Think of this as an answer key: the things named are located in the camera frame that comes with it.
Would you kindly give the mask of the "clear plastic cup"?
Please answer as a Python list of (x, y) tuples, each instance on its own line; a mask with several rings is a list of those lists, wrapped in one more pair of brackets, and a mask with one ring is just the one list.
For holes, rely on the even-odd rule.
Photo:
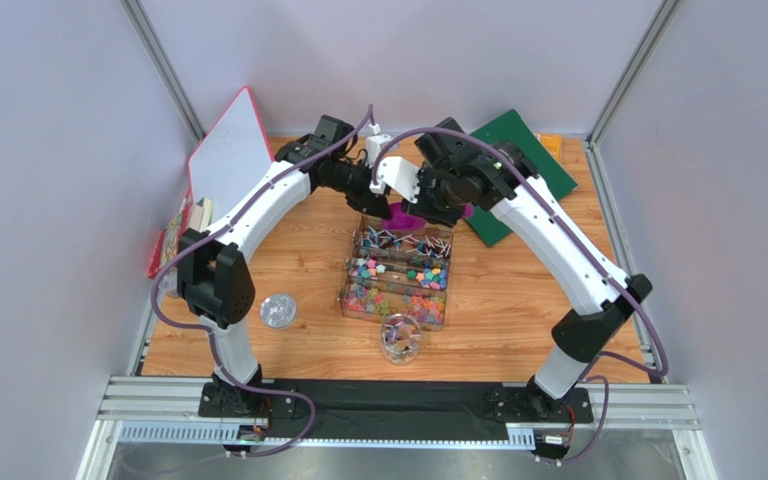
[(419, 354), (422, 329), (414, 317), (394, 314), (381, 324), (379, 338), (384, 357), (395, 365), (405, 365)]

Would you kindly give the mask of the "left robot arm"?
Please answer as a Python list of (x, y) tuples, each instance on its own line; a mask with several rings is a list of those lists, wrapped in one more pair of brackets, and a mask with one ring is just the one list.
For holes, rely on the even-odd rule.
[(360, 124), (324, 115), (315, 130), (282, 146), (264, 177), (229, 214), (203, 231), (188, 229), (173, 259), (177, 294), (208, 339), (214, 368), (212, 396), (245, 404), (268, 394), (246, 324), (255, 297), (249, 262), (277, 223), (317, 188), (345, 194), (363, 213), (387, 213), (385, 197), (371, 191), (369, 166), (347, 160), (360, 131), (374, 123), (366, 113)]

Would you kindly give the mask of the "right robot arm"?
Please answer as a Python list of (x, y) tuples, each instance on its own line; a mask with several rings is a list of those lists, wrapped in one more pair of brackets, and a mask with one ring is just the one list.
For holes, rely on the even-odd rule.
[(652, 290), (606, 258), (558, 204), (532, 153), (515, 141), (484, 142), (451, 117), (415, 142), (425, 160), (422, 199), (433, 209), (472, 204), (492, 214), (544, 263), (570, 311), (552, 328), (554, 345), (526, 387), (540, 415), (558, 409)]

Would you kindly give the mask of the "purple plastic scoop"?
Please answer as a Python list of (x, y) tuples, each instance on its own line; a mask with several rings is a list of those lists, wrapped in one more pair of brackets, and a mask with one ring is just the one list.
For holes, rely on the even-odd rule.
[(472, 204), (457, 208), (439, 208), (429, 202), (419, 201), (390, 203), (390, 217), (381, 219), (385, 229), (417, 231), (429, 226), (454, 228), (459, 220), (469, 219), (474, 214)]

